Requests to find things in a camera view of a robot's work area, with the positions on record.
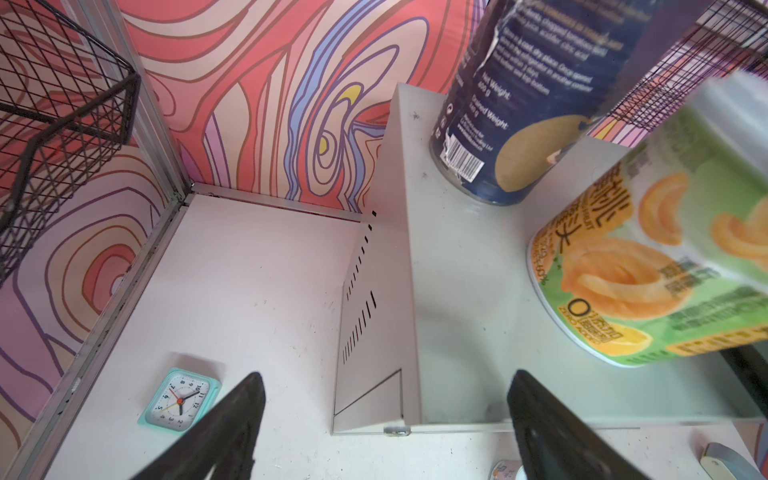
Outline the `dark blue tin can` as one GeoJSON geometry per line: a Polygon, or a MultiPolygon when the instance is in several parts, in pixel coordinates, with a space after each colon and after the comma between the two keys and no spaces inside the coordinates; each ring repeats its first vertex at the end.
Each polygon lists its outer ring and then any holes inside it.
{"type": "Polygon", "coordinates": [[[521,202],[614,90],[658,1],[492,1],[430,139],[446,179],[521,202]]]}

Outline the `pink label can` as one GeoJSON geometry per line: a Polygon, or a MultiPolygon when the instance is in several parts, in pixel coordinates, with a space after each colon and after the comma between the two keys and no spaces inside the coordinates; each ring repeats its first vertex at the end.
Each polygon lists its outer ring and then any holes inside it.
{"type": "Polygon", "coordinates": [[[499,460],[494,464],[488,476],[489,480],[527,480],[520,461],[499,460]]]}

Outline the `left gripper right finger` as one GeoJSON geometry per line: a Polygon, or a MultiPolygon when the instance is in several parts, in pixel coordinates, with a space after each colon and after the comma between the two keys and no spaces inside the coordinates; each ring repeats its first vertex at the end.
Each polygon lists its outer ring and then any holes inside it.
{"type": "Polygon", "coordinates": [[[644,479],[526,370],[518,370],[507,403],[528,479],[644,479]]]}

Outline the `green yellow peach can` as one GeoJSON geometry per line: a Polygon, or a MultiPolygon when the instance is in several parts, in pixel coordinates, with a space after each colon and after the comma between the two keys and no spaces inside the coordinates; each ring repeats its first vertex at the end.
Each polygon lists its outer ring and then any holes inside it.
{"type": "Polygon", "coordinates": [[[535,291],[619,367],[767,337],[767,82],[702,82],[528,245],[535,291]]]}

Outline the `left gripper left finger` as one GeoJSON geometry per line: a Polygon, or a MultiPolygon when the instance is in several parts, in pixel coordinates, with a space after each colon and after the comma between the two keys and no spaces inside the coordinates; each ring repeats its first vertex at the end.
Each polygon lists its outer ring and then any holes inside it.
{"type": "Polygon", "coordinates": [[[266,394],[252,372],[136,479],[251,478],[266,394]]]}

